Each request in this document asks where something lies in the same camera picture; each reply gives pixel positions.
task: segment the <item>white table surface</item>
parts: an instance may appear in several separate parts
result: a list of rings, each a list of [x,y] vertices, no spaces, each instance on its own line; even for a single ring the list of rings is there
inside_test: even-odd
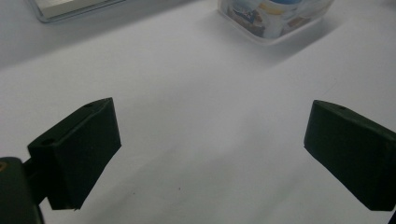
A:
[[[396,1],[335,0],[271,47],[215,0],[134,0],[42,24],[0,1],[0,153],[86,103],[115,101],[122,148],[79,211],[48,224],[388,223],[304,149],[312,101],[396,131]]]

